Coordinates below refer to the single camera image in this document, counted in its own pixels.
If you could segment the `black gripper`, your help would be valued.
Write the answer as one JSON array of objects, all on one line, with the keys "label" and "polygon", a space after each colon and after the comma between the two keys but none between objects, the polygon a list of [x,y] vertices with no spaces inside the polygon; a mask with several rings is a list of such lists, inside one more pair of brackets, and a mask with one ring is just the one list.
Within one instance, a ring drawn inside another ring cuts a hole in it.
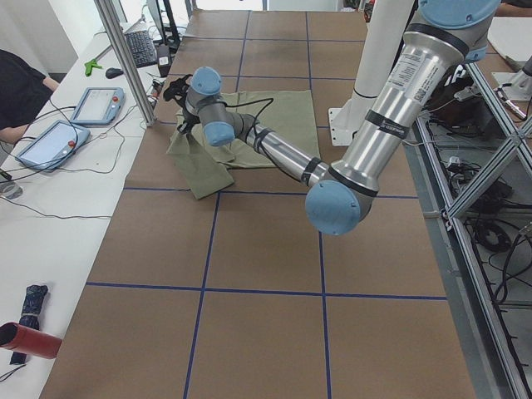
[{"label": "black gripper", "polygon": [[191,133],[193,127],[198,124],[198,116],[188,111],[185,102],[182,101],[180,103],[180,107],[182,110],[183,120],[178,125],[178,132],[179,133]]}]

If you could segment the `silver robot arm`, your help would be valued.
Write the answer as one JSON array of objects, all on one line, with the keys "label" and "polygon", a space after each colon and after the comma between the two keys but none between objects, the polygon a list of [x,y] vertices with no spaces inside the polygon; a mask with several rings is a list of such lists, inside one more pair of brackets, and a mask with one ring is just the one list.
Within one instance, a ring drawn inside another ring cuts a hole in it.
[{"label": "silver robot arm", "polygon": [[380,174],[445,73],[485,55],[498,6],[496,1],[378,2],[357,74],[358,82],[370,86],[370,97],[354,93],[339,111],[348,147],[331,164],[262,126],[257,115],[232,112],[211,67],[173,81],[164,97],[183,111],[182,136],[190,137],[201,125],[211,146],[244,143],[308,187],[305,210],[317,230],[345,234],[369,213]]}]

